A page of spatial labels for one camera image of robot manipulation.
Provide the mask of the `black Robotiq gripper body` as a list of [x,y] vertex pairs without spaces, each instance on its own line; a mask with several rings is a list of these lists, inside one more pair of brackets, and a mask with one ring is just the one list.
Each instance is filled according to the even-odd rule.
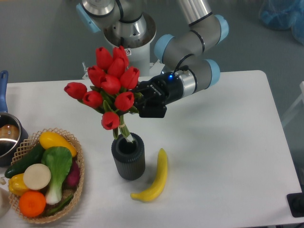
[[137,91],[143,95],[144,105],[160,106],[181,99],[184,85],[173,72],[168,72],[140,82]]

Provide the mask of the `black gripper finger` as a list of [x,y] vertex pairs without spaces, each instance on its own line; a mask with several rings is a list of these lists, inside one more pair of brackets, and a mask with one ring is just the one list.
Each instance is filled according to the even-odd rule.
[[141,118],[163,118],[167,111],[163,101],[137,101],[134,106],[139,111]]

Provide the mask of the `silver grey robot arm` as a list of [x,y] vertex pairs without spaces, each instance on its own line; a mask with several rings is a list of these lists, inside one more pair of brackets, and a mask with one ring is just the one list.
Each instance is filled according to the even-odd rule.
[[154,54],[169,71],[133,89],[134,105],[129,112],[142,118],[163,118],[168,104],[205,90],[220,78],[218,64],[199,56],[227,37],[228,22],[213,14],[206,0],[180,0],[178,4],[190,29],[182,37],[166,34],[156,42]]

